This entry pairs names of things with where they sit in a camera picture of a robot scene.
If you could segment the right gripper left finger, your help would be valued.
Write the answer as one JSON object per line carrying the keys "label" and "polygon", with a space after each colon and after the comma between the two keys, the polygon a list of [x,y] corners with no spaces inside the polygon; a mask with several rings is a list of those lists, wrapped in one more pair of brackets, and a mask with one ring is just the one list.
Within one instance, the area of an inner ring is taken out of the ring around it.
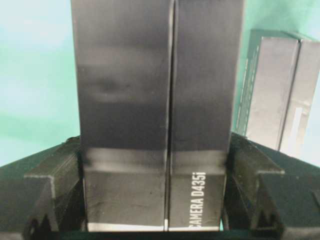
{"label": "right gripper left finger", "polygon": [[85,229],[80,137],[0,168],[1,234]]}

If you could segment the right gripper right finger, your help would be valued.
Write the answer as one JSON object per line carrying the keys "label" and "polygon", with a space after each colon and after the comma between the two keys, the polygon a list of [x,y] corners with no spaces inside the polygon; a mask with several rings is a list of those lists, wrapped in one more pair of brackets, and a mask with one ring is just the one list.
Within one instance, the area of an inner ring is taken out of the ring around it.
{"label": "right gripper right finger", "polygon": [[222,214],[226,230],[320,232],[320,169],[233,133]]}

